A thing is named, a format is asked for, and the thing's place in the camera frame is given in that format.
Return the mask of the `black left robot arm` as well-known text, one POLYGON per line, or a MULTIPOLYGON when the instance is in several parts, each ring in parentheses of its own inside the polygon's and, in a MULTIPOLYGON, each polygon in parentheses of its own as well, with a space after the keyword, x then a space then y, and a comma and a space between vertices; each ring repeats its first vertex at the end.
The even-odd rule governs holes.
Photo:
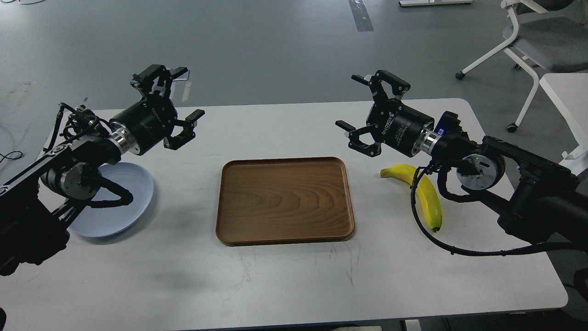
POLYGON ((132 203, 128 189, 101 174, 103 164, 115 165, 125 153, 144 155, 158 143, 177 150, 195 138, 204 111, 179 119, 171 100, 172 84, 183 76, 187 67, 150 65, 130 81, 141 99, 108 121, 84 105, 60 103, 42 156, 1 186, 2 276, 64 250, 69 226, 87 207, 132 203))

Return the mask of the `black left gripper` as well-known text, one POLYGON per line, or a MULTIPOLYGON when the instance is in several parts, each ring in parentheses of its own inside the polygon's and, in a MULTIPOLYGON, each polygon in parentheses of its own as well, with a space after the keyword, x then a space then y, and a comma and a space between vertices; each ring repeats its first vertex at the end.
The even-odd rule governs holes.
POLYGON ((184 120, 177 119, 177 111, 170 100, 174 81, 189 80, 189 69, 168 69, 153 64, 139 74, 134 74, 130 85, 143 97, 134 105, 124 109, 109 120, 111 128, 124 127, 134 139, 130 152, 144 155, 154 145, 164 140, 164 148, 177 150, 196 137, 194 132, 198 119, 204 116, 203 109, 196 109, 184 120), (175 126, 182 131, 171 136, 175 126))

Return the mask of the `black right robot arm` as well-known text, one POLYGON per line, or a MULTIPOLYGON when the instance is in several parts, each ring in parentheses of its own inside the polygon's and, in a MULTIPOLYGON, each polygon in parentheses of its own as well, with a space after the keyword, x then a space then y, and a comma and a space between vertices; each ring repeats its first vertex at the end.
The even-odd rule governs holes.
POLYGON ((403 101, 410 84, 386 70, 355 82, 367 86, 373 103, 365 125, 336 121, 347 146, 376 157, 382 145, 406 157, 425 153, 427 165, 410 170, 410 204, 427 174, 437 176, 437 192, 456 203, 479 202, 498 215, 497 223, 526 246, 477 251, 448 245, 424 235, 450 254, 468 257, 522 256, 556 250, 587 253, 587 196, 577 188, 580 179, 569 168, 491 136, 472 140, 458 112, 437 111, 438 119, 403 101))

